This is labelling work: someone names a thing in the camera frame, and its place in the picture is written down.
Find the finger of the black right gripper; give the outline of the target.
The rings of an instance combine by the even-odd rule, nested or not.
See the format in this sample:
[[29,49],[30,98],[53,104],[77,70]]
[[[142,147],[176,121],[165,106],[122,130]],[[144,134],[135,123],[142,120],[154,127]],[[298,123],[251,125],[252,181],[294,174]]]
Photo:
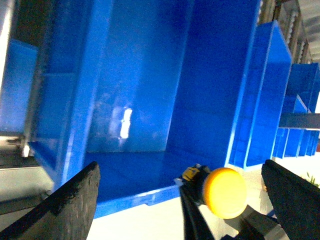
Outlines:
[[179,187],[181,208],[183,213],[183,231],[185,240],[214,240],[203,215],[188,195],[185,186]]
[[246,208],[238,217],[237,231],[246,240],[287,240],[281,225],[272,217]]

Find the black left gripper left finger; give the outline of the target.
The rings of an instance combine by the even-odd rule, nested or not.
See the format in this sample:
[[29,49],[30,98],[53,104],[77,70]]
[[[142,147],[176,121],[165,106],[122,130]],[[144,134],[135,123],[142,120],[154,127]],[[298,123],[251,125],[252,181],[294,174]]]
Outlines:
[[0,232],[2,240],[85,240],[95,216],[101,174],[93,161]]

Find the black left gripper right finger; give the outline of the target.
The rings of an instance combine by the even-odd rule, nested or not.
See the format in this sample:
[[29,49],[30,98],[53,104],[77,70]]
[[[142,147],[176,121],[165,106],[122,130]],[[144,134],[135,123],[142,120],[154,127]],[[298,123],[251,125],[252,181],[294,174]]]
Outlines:
[[320,189],[273,160],[261,168],[278,223],[291,240],[320,238]]

